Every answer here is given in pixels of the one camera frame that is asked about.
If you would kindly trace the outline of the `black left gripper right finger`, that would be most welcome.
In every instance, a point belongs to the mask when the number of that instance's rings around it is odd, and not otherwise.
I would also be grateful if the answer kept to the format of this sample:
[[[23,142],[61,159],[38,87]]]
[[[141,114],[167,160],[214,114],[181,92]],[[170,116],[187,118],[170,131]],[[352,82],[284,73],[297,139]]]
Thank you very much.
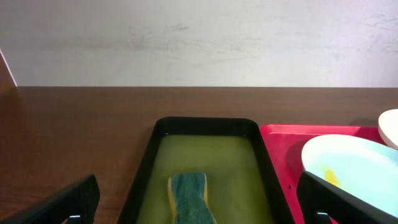
[[[305,223],[397,223],[396,217],[308,171],[299,178],[297,197]]]

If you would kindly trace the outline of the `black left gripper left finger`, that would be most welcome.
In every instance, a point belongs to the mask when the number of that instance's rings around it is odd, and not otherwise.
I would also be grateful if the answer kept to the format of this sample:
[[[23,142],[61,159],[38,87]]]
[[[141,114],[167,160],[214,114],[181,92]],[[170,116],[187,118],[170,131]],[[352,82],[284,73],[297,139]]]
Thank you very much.
[[[1,224],[93,223],[100,200],[95,175],[88,175],[39,203],[1,221]]]

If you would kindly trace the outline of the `light blue plate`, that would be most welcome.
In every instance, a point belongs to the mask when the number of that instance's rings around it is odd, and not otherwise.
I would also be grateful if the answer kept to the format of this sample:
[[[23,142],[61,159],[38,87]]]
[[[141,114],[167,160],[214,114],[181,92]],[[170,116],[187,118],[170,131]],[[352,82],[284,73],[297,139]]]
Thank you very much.
[[[326,134],[307,141],[303,168],[397,217],[397,150],[367,139]]]

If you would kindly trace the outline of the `white plate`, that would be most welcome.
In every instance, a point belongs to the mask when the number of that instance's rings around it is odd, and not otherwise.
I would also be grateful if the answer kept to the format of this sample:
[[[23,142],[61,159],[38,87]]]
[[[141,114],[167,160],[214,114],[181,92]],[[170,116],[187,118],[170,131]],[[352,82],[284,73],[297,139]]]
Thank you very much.
[[[384,143],[397,150],[398,138],[398,124],[397,124],[398,109],[388,110],[383,112],[378,118],[378,131]]]

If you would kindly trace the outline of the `yellow green scrub sponge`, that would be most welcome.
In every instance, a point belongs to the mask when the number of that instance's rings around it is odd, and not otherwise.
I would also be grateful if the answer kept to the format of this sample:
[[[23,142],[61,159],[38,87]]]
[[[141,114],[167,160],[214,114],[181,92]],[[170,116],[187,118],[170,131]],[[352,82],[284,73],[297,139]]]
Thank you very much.
[[[216,224],[208,205],[204,172],[172,175],[167,182],[172,224]]]

